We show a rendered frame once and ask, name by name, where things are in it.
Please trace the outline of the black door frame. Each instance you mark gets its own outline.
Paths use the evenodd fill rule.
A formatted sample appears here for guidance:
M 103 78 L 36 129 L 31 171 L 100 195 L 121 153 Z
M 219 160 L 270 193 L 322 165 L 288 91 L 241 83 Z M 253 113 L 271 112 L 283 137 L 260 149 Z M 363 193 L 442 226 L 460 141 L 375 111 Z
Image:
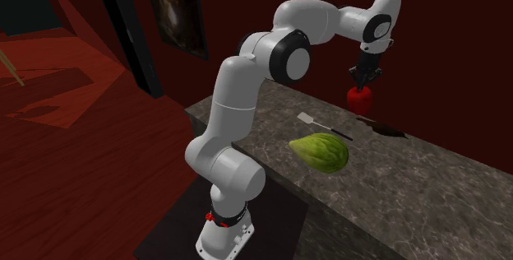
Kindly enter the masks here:
M 164 95 L 132 0 L 103 0 L 138 87 L 154 99 Z

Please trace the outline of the red apple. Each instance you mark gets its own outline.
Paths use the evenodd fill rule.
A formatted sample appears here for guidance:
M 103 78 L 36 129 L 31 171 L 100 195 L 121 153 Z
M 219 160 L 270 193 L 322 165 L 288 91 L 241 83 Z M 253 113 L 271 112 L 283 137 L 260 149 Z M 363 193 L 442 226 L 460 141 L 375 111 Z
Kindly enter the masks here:
M 357 115 L 365 115 L 372 107 L 372 91 L 364 86 L 361 90 L 357 87 L 351 88 L 347 93 L 349 111 Z

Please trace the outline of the green leafy cabbage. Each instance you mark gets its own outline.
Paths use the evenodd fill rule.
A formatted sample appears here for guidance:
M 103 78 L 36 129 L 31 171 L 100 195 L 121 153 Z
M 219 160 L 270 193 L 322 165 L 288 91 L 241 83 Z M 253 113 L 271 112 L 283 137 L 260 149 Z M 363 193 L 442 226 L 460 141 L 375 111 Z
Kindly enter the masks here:
M 313 133 L 292 140 L 289 148 L 308 166 L 325 174 L 343 169 L 349 161 L 346 144 L 329 133 Z

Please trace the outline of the grey marble counter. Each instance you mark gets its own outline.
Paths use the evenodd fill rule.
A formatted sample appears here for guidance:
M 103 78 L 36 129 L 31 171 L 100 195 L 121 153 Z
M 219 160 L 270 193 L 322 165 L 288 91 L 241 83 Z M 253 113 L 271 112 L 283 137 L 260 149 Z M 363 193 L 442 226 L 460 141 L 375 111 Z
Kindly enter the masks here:
M 324 174 L 289 142 L 324 128 L 353 138 Z M 235 147 L 310 206 L 294 260 L 513 260 L 513 175 L 413 136 L 387 137 L 350 112 L 264 81 Z

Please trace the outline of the dark brown knife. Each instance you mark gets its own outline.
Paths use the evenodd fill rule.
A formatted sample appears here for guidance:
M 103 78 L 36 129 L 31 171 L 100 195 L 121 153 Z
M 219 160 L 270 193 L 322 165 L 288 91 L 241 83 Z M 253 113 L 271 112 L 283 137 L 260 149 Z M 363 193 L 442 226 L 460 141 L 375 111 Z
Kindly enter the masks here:
M 371 127 L 374 132 L 381 134 L 383 136 L 407 138 L 404 132 L 400 131 L 399 129 L 390 127 L 384 123 L 379 123 L 376 121 L 360 117 L 358 117 L 357 120 L 365 123 L 366 125 Z

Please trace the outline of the dark framed wall picture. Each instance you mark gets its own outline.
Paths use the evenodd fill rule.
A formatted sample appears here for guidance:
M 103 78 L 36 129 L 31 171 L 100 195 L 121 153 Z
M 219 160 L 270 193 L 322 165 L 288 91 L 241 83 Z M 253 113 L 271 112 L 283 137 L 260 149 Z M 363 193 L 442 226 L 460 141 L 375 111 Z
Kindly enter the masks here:
M 150 4 L 165 44 L 208 59 L 200 0 L 150 0 Z

